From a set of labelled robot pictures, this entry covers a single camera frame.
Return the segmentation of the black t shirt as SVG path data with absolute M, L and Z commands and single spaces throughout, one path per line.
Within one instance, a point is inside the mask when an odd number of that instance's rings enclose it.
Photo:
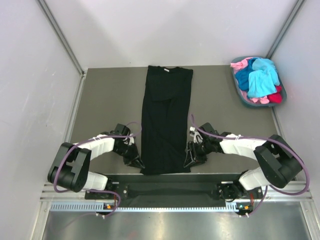
M 189 173 L 184 166 L 193 70 L 148 66 L 141 115 L 143 175 Z

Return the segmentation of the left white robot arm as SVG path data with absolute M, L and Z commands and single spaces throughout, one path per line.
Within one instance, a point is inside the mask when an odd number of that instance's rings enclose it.
M 104 131 L 97 136 L 78 143 L 64 142 L 60 145 L 49 169 L 47 180 L 57 193 L 82 190 L 97 192 L 109 198 L 114 191 L 108 177 L 90 171 L 90 163 L 97 157 L 113 152 L 123 158 L 126 166 L 144 169 L 138 147 L 137 134 L 131 133 L 127 125 L 118 123 L 114 130 Z

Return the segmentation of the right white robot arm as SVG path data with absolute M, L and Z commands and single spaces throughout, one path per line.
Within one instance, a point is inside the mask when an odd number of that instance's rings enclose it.
M 234 181 L 233 192 L 245 198 L 255 188 L 272 187 L 279 193 L 301 171 L 307 172 L 301 158 L 279 135 L 254 138 L 230 132 L 219 134 L 210 123 L 190 127 L 184 168 L 202 165 L 211 153 L 237 155 L 257 161 L 258 167 L 246 170 Z

